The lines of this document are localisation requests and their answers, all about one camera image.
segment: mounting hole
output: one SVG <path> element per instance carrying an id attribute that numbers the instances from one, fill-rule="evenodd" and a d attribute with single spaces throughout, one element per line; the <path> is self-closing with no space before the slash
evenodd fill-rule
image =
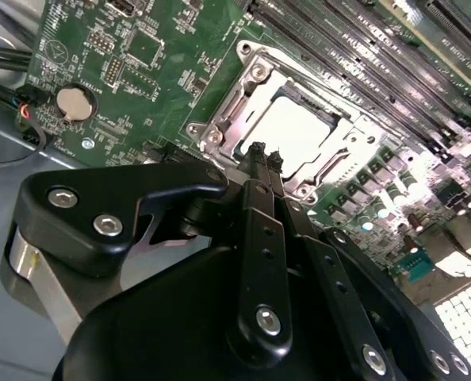
<path id="1" fill-rule="evenodd" d="M 264 186 L 262 185 L 257 185 L 255 188 L 257 188 L 257 191 L 259 191 L 260 193 L 263 193 L 263 194 L 266 194 L 268 192 L 267 188 L 265 188 Z"/>
<path id="2" fill-rule="evenodd" d="M 250 46 L 250 45 L 244 44 L 244 45 L 241 47 L 241 53 L 243 53 L 244 55 L 250 54 L 250 52 L 251 52 L 251 46 Z"/>
<path id="3" fill-rule="evenodd" d="M 262 250 L 262 254 L 268 259 L 268 260 L 273 260 L 274 259 L 274 254 L 271 252 L 268 248 L 264 248 Z"/>
<path id="4" fill-rule="evenodd" d="M 338 287 L 338 290 L 340 290 L 342 293 L 346 294 L 348 292 L 347 288 L 345 285 L 341 282 L 336 282 L 336 287 Z"/>
<path id="5" fill-rule="evenodd" d="M 330 256 L 325 256 L 324 259 L 325 259 L 325 261 L 326 261 L 328 264 L 330 264 L 331 266 L 335 266 L 335 265 L 336 265 L 335 261 L 334 261 Z"/>
<path id="6" fill-rule="evenodd" d="M 274 235 L 274 230 L 269 229 L 269 228 L 264 228 L 264 233 L 267 234 L 269 237 L 272 237 Z"/>

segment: black plastic part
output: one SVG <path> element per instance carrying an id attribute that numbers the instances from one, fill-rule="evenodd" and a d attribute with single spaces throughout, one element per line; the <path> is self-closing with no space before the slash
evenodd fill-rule
<path id="1" fill-rule="evenodd" d="M 232 354 L 225 330 L 235 313 L 239 267 L 231 248 L 211 248 L 99 306 L 68 345 L 63 381 L 329 380 L 322 374 L 335 358 L 326 355 L 325 307 L 309 301 L 308 283 L 294 275 L 289 355 L 252 371 Z"/>
<path id="2" fill-rule="evenodd" d="M 25 85 L 15 90 L 17 99 L 23 103 L 27 103 L 30 106 L 41 106 L 47 103 L 51 98 L 51 93 L 34 87 L 33 85 L 26 83 Z"/>
<path id="3" fill-rule="evenodd" d="M 393 380 L 394 371 L 338 253 L 317 239 L 305 210 L 295 209 L 289 199 L 283 199 L 280 204 L 285 231 L 290 235 L 286 241 L 287 248 L 301 257 L 297 261 L 303 264 L 305 274 L 313 279 L 313 289 L 317 292 L 313 292 L 311 297 L 321 298 L 327 307 L 325 313 L 337 332 L 336 341 L 343 348 L 345 367 L 350 369 L 353 379 L 373 379 L 376 375 L 362 354 L 362 348 L 368 344 L 381 354 L 388 368 L 379 379 Z"/>
<path id="4" fill-rule="evenodd" d="M 340 242 L 335 234 L 341 235 Z M 397 289 L 393 281 L 374 265 L 371 259 L 339 229 L 328 229 L 320 239 L 339 254 L 366 311 L 373 311 L 388 326 L 379 338 L 392 352 L 397 367 L 410 380 L 468 380 L 469 375 L 459 372 L 451 353 L 464 359 L 454 344 L 424 314 Z M 448 363 L 446 375 L 431 362 L 430 351 L 437 352 Z"/>
<path id="5" fill-rule="evenodd" d="M 42 172 L 22 183 L 13 219 L 33 246 L 84 275 L 107 276 L 135 243 L 139 214 L 195 196 L 220 197 L 227 186 L 221 172 L 202 162 Z M 48 194 L 58 188 L 73 191 L 78 204 L 53 206 Z M 93 222 L 102 214 L 117 217 L 122 233 L 99 234 Z"/>
<path id="6" fill-rule="evenodd" d="M 271 368 L 292 347 L 289 285 L 283 225 L 274 219 L 274 194 L 256 179 L 243 189 L 243 227 L 237 244 L 240 267 L 237 318 L 227 332 L 234 353 L 251 368 Z M 276 313 L 281 329 L 274 336 L 257 324 L 266 307 Z"/>

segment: ram slot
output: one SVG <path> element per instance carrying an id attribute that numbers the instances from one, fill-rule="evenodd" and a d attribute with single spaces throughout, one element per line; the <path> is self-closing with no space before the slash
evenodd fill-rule
<path id="1" fill-rule="evenodd" d="M 449 80 L 435 70 L 420 54 L 393 34 L 370 10 L 357 2 L 327 0 L 329 5 L 342 14 L 361 33 L 364 33 L 396 66 L 413 75 L 421 88 L 451 112 L 471 118 L 471 105 L 464 94 Z"/>
<path id="2" fill-rule="evenodd" d="M 453 4 L 421 0 L 417 6 L 471 57 L 471 21 Z"/>

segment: gray metal surface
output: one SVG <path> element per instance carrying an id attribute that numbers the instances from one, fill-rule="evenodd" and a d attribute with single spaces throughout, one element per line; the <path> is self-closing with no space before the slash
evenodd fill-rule
<path id="1" fill-rule="evenodd" d="M 0 115 L 0 120 L 4 123 L 5 116 Z M 16 158 L 27 152 L 0 136 L 0 160 Z M 22 180 L 35 171 L 59 167 L 39 157 L 20 167 L 0 169 L 0 263 Z M 0 282 L 0 380 L 50 379 L 63 351 L 63 342 L 54 325 L 13 300 Z"/>

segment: black metal bracket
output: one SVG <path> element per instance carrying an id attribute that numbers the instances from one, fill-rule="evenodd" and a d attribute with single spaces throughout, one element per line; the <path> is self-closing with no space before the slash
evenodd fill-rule
<path id="1" fill-rule="evenodd" d="M 140 215 L 220 197 L 227 186 L 202 162 L 42 172 L 22 183 L 13 220 L 28 242 L 75 271 L 108 276 L 136 243 Z"/>
<path id="2" fill-rule="evenodd" d="M 285 234 L 281 222 L 274 219 L 274 192 L 263 145 L 253 144 L 246 161 L 254 178 L 243 186 L 243 228 L 236 243 L 242 262 L 239 300 L 227 338 L 247 366 L 270 368 L 292 347 Z"/>

